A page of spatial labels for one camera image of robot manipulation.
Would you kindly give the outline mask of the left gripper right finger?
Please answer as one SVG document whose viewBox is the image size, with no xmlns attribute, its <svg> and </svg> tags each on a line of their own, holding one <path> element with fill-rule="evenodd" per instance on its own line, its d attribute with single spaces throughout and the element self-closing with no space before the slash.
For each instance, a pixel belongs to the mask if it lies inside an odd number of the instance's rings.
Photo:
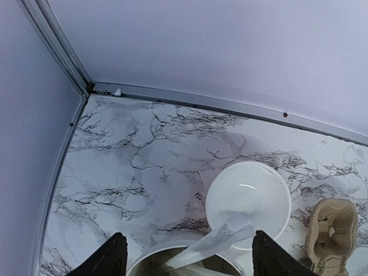
<svg viewBox="0 0 368 276">
<path fill-rule="evenodd" d="M 252 241 L 252 263 L 254 276 L 315 276 L 267 233 L 257 230 Z"/>
</svg>

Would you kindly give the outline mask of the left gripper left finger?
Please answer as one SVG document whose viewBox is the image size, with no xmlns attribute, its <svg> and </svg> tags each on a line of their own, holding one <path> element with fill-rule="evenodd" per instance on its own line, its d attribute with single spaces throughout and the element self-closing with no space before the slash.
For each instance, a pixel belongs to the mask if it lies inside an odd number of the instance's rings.
<svg viewBox="0 0 368 276">
<path fill-rule="evenodd" d="M 127 239 L 116 232 L 80 266 L 66 276 L 126 275 Z"/>
</svg>

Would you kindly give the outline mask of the cardboard cup carrier tray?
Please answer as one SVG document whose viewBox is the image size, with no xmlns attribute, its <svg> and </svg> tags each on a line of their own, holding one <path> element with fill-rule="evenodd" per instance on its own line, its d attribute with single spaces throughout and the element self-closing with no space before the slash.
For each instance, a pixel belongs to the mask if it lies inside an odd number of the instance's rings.
<svg viewBox="0 0 368 276">
<path fill-rule="evenodd" d="M 309 216 L 305 249 L 317 275 L 349 275 L 346 264 L 354 252 L 358 212 L 350 200 L 326 198 Z"/>
</svg>

